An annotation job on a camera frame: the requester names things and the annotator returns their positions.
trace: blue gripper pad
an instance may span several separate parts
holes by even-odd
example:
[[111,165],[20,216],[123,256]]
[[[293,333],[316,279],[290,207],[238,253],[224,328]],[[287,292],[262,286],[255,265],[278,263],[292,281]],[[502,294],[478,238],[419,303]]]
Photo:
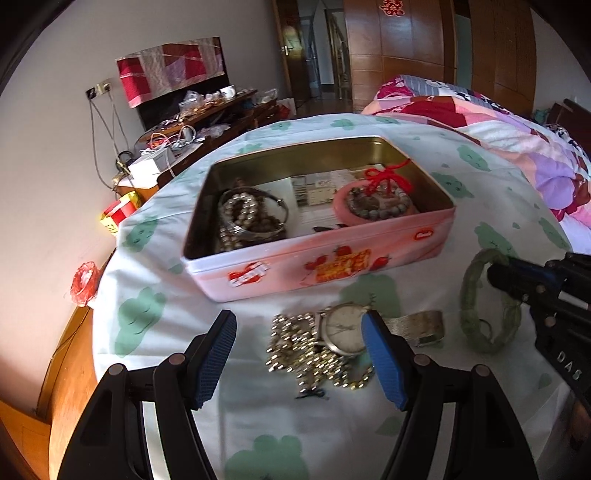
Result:
[[374,364],[384,395],[399,410],[404,410],[408,402],[408,395],[404,388],[404,372],[383,337],[377,322],[383,323],[382,319],[374,318],[369,313],[363,316],[361,320],[363,341]]
[[213,341],[205,360],[199,368],[197,376],[196,407],[201,408],[207,400],[211,400],[217,387],[222,370],[226,365],[230,350],[236,339],[236,317],[230,317],[224,322],[222,329]]

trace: pink tin box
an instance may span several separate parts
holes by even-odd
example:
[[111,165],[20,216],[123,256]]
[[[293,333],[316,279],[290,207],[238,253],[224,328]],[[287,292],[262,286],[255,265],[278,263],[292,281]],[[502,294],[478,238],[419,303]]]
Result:
[[183,262],[214,301],[295,290],[437,256],[452,228],[455,206],[425,171],[410,162],[397,173],[409,180],[420,213],[380,220],[231,252],[214,254],[217,201],[240,178],[247,185],[370,164],[399,164],[404,153],[380,137],[289,145],[216,163],[197,200]]

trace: white bed sheet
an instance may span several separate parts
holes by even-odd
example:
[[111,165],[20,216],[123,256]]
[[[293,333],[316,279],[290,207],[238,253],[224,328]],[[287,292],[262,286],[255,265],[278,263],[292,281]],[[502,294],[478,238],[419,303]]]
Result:
[[[255,299],[216,304],[180,264],[191,213],[209,167],[251,151],[299,142],[377,135],[434,173],[457,203],[443,252],[431,260],[353,279]],[[570,245],[560,225],[518,168],[465,137],[431,125],[373,116],[325,115],[249,132],[201,159],[120,226],[118,249],[102,278],[93,318],[93,354],[100,379],[114,363],[157,365],[184,351],[223,308],[238,318],[238,335],[216,393],[194,414],[220,479],[356,480],[379,478],[404,414],[386,401],[377,380],[360,391],[329,387],[328,400],[295,400],[295,378],[265,368],[269,327],[279,313],[301,313],[374,296],[378,310],[443,311],[446,337],[423,348],[439,364],[491,367],[538,458],[568,388],[534,348],[534,325],[523,310],[516,338],[496,355],[472,351],[459,326],[459,291],[481,248],[497,246],[543,264]],[[483,283],[479,311],[493,325],[500,294]],[[156,480],[168,473],[154,408],[144,406]],[[449,432],[451,422],[445,421]],[[444,443],[431,474],[441,475]]]

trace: electrical outlet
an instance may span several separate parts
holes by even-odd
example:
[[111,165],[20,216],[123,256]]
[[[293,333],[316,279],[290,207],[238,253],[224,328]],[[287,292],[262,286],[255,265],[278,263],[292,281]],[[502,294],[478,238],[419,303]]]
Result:
[[93,98],[97,97],[98,95],[102,95],[104,93],[111,91],[111,83],[109,80],[103,80],[100,83],[97,83],[94,87],[89,88],[86,93],[86,98],[92,100]]
[[86,93],[86,98],[88,98],[89,100],[92,100],[94,97],[96,97],[96,88],[94,88],[94,87],[89,88],[85,93]]

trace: wooden wardrobe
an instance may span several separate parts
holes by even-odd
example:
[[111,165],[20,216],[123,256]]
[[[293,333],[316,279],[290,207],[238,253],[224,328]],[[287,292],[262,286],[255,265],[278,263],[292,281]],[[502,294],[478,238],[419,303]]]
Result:
[[[388,16],[384,0],[344,0],[353,109],[399,74],[455,83],[454,0],[403,0]],[[472,22],[472,89],[520,115],[531,114],[535,38],[525,0],[468,0]]]

